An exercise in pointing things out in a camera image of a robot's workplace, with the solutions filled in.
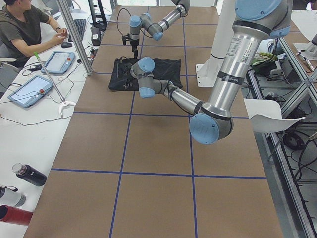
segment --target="blue tablet case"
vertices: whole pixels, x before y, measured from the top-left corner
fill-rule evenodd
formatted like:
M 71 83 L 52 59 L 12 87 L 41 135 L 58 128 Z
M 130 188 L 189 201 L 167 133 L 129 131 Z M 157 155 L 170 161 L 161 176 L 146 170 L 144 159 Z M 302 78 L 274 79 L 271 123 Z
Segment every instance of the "blue tablet case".
M 74 60 L 74 52 L 54 51 L 46 61 L 45 68 L 51 74 L 65 74 Z
M 51 90 L 53 84 L 49 79 L 35 75 L 25 84 L 11 93 L 8 98 L 15 104 L 28 108 Z

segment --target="small robotic arm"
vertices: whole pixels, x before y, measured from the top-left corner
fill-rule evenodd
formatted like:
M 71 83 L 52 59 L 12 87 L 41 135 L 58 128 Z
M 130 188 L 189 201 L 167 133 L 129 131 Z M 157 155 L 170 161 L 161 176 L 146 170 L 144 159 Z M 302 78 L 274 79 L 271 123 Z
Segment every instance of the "small robotic arm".
M 209 99 L 203 102 L 168 79 L 153 80 L 155 67 L 144 57 L 131 67 L 142 98 L 160 93 L 193 114 L 190 132 L 202 144 L 213 144 L 233 129 L 230 108 L 244 81 L 255 52 L 264 39 L 283 37 L 290 30 L 293 0 L 236 0 L 234 36 Z
M 172 0 L 176 5 L 176 9 L 173 10 L 159 23 L 153 23 L 152 18 L 148 13 L 144 13 L 140 16 L 130 17 L 130 33 L 122 36 L 123 44 L 129 41 L 132 46 L 132 52 L 134 58 L 138 56 L 138 45 L 140 43 L 140 30 L 144 28 L 156 41 L 159 41 L 163 37 L 163 32 L 166 31 L 175 21 L 188 14 L 190 8 L 190 0 Z

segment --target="person's neck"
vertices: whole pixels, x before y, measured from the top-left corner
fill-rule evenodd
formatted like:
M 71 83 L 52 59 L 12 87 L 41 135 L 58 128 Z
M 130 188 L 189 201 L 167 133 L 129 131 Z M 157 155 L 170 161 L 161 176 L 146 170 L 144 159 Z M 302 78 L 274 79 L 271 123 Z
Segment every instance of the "person's neck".
M 20 8 L 14 7 L 14 6 L 6 6 L 6 9 L 17 19 L 24 18 L 23 13 L 25 12 L 24 10 L 21 10 Z

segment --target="white bottle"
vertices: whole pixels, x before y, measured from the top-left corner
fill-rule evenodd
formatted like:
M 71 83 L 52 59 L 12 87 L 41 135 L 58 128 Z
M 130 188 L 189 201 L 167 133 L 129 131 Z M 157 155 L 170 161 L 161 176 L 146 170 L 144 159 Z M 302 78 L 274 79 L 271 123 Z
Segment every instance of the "white bottle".
M 0 187 L 0 203 L 12 207 L 20 207 L 26 200 L 25 195 L 14 192 L 9 188 Z

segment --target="headphones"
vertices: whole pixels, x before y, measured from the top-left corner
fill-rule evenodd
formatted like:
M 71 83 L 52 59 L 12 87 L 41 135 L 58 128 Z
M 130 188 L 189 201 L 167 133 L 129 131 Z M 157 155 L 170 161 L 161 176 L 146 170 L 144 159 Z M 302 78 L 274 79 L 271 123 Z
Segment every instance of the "headphones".
M 292 150 L 303 150 L 305 147 L 305 143 L 302 138 L 294 132 L 285 134 L 283 142 L 288 148 Z

